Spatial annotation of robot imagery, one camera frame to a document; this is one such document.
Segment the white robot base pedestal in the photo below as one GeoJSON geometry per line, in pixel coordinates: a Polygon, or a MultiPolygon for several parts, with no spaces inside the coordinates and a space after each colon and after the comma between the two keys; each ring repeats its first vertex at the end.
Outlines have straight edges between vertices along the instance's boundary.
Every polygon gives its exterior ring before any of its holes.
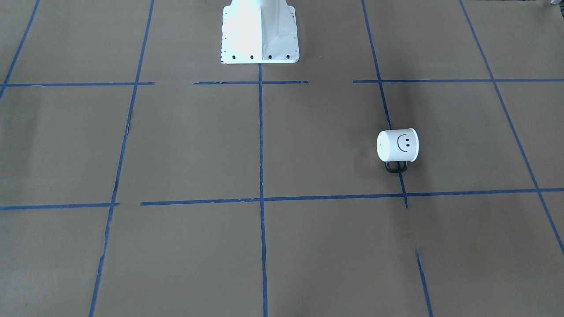
{"type": "Polygon", "coordinates": [[[300,60],[296,10],[286,0],[233,0],[222,11],[222,64],[300,60]]]}

